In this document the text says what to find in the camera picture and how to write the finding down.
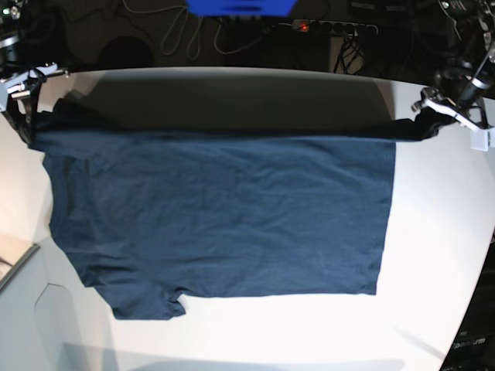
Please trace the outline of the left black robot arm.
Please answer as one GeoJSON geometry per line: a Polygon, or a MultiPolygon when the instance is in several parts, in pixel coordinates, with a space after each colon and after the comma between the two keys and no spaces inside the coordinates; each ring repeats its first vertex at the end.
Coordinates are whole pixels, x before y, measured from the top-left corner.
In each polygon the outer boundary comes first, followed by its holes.
{"type": "Polygon", "coordinates": [[[459,124],[470,130],[470,147],[494,147],[494,125],[488,121],[483,96],[494,87],[494,2],[439,1],[457,37],[444,52],[446,65],[421,91],[411,109],[415,123],[429,138],[441,128],[459,124]]]}

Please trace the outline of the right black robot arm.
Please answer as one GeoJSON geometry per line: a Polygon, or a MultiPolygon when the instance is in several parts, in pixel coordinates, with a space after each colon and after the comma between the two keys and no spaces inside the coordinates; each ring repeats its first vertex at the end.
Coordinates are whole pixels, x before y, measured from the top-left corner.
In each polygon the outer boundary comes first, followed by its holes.
{"type": "Polygon", "coordinates": [[[43,84],[70,74],[55,55],[61,36],[62,20],[43,1],[1,2],[1,116],[26,144],[43,84]]]}

